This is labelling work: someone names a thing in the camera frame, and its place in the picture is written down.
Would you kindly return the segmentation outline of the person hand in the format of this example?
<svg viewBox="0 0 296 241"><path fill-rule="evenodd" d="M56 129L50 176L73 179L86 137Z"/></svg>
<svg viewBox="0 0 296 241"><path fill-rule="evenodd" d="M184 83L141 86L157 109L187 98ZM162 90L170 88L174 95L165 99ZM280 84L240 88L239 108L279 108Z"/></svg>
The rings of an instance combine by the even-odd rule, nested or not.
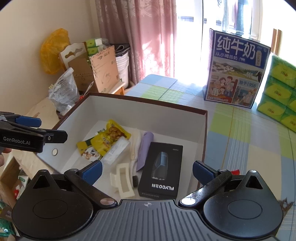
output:
<svg viewBox="0 0 296 241"><path fill-rule="evenodd" d="M3 154L9 154L11 152L11 149L9 148L4 148L3 151L0 154L0 166L3 166L5 163L5 158Z"/></svg>

